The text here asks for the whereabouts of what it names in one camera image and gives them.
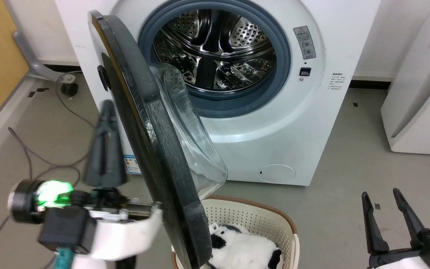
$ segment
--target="white washing machine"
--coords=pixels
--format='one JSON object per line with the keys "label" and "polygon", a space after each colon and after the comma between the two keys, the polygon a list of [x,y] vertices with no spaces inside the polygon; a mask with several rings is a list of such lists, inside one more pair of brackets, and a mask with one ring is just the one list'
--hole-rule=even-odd
{"label": "white washing machine", "polygon": [[[56,0],[94,101],[111,99],[88,12],[184,76],[229,180],[308,186],[379,0]],[[127,140],[128,163],[133,154]]]}

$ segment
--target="open door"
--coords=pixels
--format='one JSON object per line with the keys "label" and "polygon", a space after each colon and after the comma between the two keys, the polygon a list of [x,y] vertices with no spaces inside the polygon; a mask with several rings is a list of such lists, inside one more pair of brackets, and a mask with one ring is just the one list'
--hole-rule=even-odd
{"label": "open door", "polygon": [[150,66],[118,17],[90,13],[110,91],[130,145],[184,268],[208,262],[212,247],[200,200],[227,180],[227,169],[191,104],[181,73]]}

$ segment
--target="laundry basket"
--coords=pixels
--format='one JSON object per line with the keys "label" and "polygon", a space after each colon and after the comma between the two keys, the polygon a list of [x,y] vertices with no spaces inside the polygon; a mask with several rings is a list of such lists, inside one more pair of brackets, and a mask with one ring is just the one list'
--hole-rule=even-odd
{"label": "laundry basket", "polygon": [[[254,235],[264,236],[280,247],[283,269],[295,269],[300,258],[300,242],[293,221],[284,212],[244,199],[211,195],[202,201],[208,223],[244,226]],[[183,269],[172,252],[174,269]]]}

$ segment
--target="stuffed toy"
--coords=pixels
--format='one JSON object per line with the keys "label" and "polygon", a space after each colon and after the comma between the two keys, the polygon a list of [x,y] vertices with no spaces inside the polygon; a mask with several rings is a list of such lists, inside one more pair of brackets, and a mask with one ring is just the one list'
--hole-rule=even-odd
{"label": "stuffed toy", "polygon": [[282,269],[281,249],[265,237],[252,235],[246,228],[220,225],[211,236],[210,269]]}

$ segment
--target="stainless steel drum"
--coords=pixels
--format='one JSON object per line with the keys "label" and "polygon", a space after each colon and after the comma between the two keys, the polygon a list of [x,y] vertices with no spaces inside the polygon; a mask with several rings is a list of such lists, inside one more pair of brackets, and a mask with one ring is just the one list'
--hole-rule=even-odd
{"label": "stainless steel drum", "polygon": [[222,10],[195,10],[173,18],[157,33],[160,61],[174,65],[185,82],[208,93],[234,93],[261,81],[276,55],[262,29]]}

